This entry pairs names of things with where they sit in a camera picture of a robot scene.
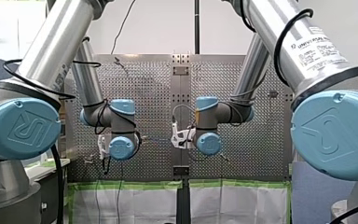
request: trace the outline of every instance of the ur logo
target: ur logo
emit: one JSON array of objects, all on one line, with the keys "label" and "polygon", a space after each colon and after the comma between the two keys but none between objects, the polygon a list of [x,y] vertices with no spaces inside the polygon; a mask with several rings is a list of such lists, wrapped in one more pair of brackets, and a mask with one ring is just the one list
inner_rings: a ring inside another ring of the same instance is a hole
[{"label": "ur logo", "polygon": [[30,147],[40,147],[50,127],[50,120],[29,111],[24,111],[19,115],[11,129],[8,140]]},{"label": "ur logo", "polygon": [[304,123],[301,132],[307,136],[311,146],[325,155],[339,149],[351,152],[358,150],[358,135],[340,117],[336,108],[331,108]]}]

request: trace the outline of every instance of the wire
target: wire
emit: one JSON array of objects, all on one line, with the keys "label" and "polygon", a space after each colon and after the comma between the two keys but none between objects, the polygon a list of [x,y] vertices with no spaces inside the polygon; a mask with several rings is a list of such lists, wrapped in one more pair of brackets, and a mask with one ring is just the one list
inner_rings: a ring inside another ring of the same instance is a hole
[{"label": "wire", "polygon": [[192,161],[196,161],[196,162],[206,161],[206,160],[209,158],[209,156],[206,156],[206,157],[202,158],[201,160],[196,159],[196,158],[193,157],[193,155],[191,155],[190,151],[189,151],[188,148],[187,148],[187,142],[189,142],[189,141],[188,141],[188,137],[190,136],[190,131],[191,131],[191,129],[193,129],[193,128],[195,127],[195,124],[196,124],[196,121],[194,120],[193,123],[192,123],[192,124],[190,125],[190,127],[188,128],[187,137],[186,137],[186,140],[185,140],[185,150],[187,151],[188,157],[189,157]]},{"label": "wire", "polygon": [[243,11],[243,0],[240,0],[240,10],[241,10],[241,18],[243,20],[243,23],[245,23],[245,26],[248,27],[249,30],[255,33],[255,28],[251,25],[248,18],[246,18],[245,12]]},{"label": "wire", "polygon": [[111,160],[112,160],[112,157],[109,157],[109,160],[107,161],[107,167],[106,167],[106,169],[105,169],[105,164],[104,164],[105,158],[103,158],[103,174],[104,174],[104,175],[109,174],[110,161],[111,161]]},{"label": "wire", "polygon": [[42,91],[47,91],[47,92],[50,92],[50,93],[53,93],[55,95],[59,95],[59,96],[62,96],[64,97],[64,99],[75,99],[75,96],[74,95],[70,95],[70,94],[66,94],[66,93],[63,93],[63,92],[59,92],[59,91],[52,91],[48,88],[45,88],[41,85],[38,85],[36,83],[34,83],[33,81],[25,78],[25,77],[22,77],[20,76],[19,74],[13,72],[9,67],[8,65],[9,64],[12,64],[12,63],[20,63],[22,61],[22,59],[14,59],[14,60],[8,60],[8,61],[5,61],[4,62],[4,69],[5,71],[7,71],[9,74],[11,74],[13,77],[16,77],[18,78],[19,80],[21,80],[22,82],[24,82],[25,84],[27,85],[30,85],[34,88],[37,88],[39,90],[42,90]]},{"label": "wire", "polygon": [[105,102],[105,104],[100,108],[100,110],[98,111],[98,115],[97,115],[97,123],[94,126],[94,133],[95,134],[101,134],[103,133],[103,131],[106,130],[106,127],[103,127],[102,130],[100,130],[98,132],[98,126],[103,126],[103,124],[101,123],[101,119],[103,117],[103,112],[104,110],[109,106],[109,102],[107,101],[107,99],[103,99],[103,101]]},{"label": "wire", "polygon": [[[219,102],[219,103],[224,104],[224,105],[227,105],[227,106],[230,108],[230,118],[229,118],[228,123],[229,123],[231,126],[233,126],[233,127],[240,127],[240,126],[242,125],[242,123],[243,123],[243,116],[242,116],[241,112],[240,112],[235,106],[231,105],[231,104],[228,103],[228,102]],[[235,111],[235,113],[237,113],[238,117],[240,117],[241,122],[238,123],[238,124],[231,123],[231,120],[232,120],[232,111],[233,111],[233,110]]]},{"label": "wire", "polygon": [[79,63],[79,64],[89,64],[89,65],[93,65],[93,67],[97,68],[97,67],[101,67],[102,64],[101,63],[96,63],[96,62],[81,62],[81,61],[72,61],[72,63]]},{"label": "wire", "polygon": [[114,44],[113,44],[112,51],[110,51],[110,54],[113,54],[113,51],[115,51],[118,37],[121,35],[121,32],[123,31],[124,24],[126,23],[126,20],[127,20],[127,18],[129,17],[129,15],[130,15],[132,6],[133,6],[133,4],[135,3],[135,1],[136,1],[136,0],[133,0],[132,3],[130,4],[129,10],[127,11],[127,15],[126,15],[126,17],[124,18],[124,21],[121,23],[120,30],[118,31],[118,34],[117,34],[116,37],[115,37],[115,42],[114,42]]},{"label": "wire", "polygon": [[313,10],[310,8],[304,9],[300,11],[297,15],[295,15],[287,24],[284,26],[283,31],[281,32],[277,43],[275,45],[274,50],[274,67],[275,72],[279,78],[279,80],[286,86],[289,86],[286,79],[283,77],[282,68],[281,68],[281,49],[283,45],[283,40],[286,38],[287,34],[290,32],[290,29],[296,24],[297,21],[305,18],[313,16]]},{"label": "wire", "polygon": [[57,213],[57,224],[62,224],[63,221],[63,175],[62,175],[62,166],[60,155],[58,153],[57,147],[53,145],[51,147],[51,152],[56,165],[57,178],[58,178],[58,213]]},{"label": "wire", "polygon": [[330,222],[330,224],[340,224],[343,219],[353,216],[356,213],[358,213],[358,206],[353,208],[352,210],[342,214],[341,216],[337,217],[332,222]]},{"label": "wire", "polygon": [[[266,75],[264,75],[263,78],[261,78],[261,80],[251,90],[243,92],[243,93],[240,93],[240,94],[237,94],[237,95],[230,95],[230,98],[242,97],[242,96],[245,96],[247,94],[250,94],[250,93],[256,91],[261,86],[261,84],[263,84],[264,80],[266,80]],[[235,100],[251,102],[254,99],[255,98],[252,98],[252,99],[249,99],[249,100],[240,100],[240,99],[235,99]]]},{"label": "wire", "polygon": [[118,200],[120,199],[121,186],[123,184],[124,179],[124,169],[123,162],[120,162],[120,183],[118,185],[118,193],[117,193],[117,201],[116,201],[116,209],[117,209],[117,224],[120,224],[120,211],[118,210]]},{"label": "wire", "polygon": [[175,112],[177,108],[180,107],[185,107],[187,108],[190,112],[192,112],[193,114],[195,113],[194,110],[189,106],[189,105],[176,105],[173,110],[172,110],[172,120],[175,120]]}]

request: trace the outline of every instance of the black pole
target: black pole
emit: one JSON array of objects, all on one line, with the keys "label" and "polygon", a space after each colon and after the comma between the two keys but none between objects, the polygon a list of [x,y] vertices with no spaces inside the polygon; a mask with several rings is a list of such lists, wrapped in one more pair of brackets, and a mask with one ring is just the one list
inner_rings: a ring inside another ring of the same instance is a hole
[{"label": "black pole", "polygon": [[195,44],[196,44],[196,54],[200,54],[200,0],[195,1],[195,14],[194,14],[194,22],[195,22]]}]

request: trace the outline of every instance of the warning label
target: warning label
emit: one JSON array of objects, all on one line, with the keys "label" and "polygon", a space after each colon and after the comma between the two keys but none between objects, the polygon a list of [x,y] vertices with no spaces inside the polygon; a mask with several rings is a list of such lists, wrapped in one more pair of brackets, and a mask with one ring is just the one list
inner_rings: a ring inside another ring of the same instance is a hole
[{"label": "warning label", "polygon": [[347,60],[323,33],[317,31],[292,45],[297,58],[306,70],[319,70],[331,63],[343,63]]}]

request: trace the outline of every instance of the green strip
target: green strip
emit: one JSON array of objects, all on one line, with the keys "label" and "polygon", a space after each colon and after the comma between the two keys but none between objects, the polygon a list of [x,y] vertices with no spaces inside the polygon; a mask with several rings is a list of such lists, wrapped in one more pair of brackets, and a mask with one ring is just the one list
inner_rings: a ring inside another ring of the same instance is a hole
[{"label": "green strip", "polygon": [[215,180],[190,180],[191,188],[216,188],[221,186],[287,189],[287,182],[262,182],[252,180],[215,179]]},{"label": "green strip", "polygon": [[96,186],[96,182],[90,183],[74,183],[69,184],[69,188],[74,191],[79,190],[96,190],[96,189],[137,189],[137,190],[153,190],[153,189],[179,189],[182,187],[182,181],[161,181],[161,182],[126,182],[122,181],[100,181]]},{"label": "green strip", "polygon": [[75,191],[73,188],[69,188],[68,186],[68,224],[74,223],[74,201],[75,201]]},{"label": "green strip", "polygon": [[55,161],[45,161],[41,164],[43,167],[55,167]]}]

